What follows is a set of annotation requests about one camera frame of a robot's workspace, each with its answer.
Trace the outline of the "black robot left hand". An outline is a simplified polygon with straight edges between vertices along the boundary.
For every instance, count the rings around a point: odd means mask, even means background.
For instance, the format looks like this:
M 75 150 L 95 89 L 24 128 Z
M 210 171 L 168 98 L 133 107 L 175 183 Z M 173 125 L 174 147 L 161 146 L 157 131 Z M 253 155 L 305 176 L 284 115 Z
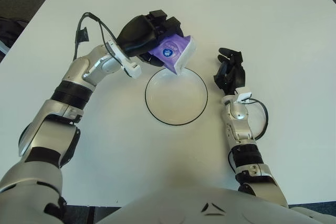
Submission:
M 175 17 L 167 18 L 167 14 L 159 9 L 130 20 L 118 35 L 117 44 L 127 57 L 137 56 L 145 63 L 162 67 L 164 62 L 150 51 L 175 34 L 184 36 L 181 23 Z

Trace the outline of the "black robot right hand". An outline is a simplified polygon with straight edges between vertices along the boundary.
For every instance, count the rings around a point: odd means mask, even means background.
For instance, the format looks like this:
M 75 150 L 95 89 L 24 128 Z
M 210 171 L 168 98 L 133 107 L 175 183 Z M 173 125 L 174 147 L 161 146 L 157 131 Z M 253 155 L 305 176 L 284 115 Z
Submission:
M 237 88 L 245 86 L 242 53 L 228 48 L 219 48 L 218 52 L 220 67 L 214 75 L 214 82 L 225 95 L 234 95 Z

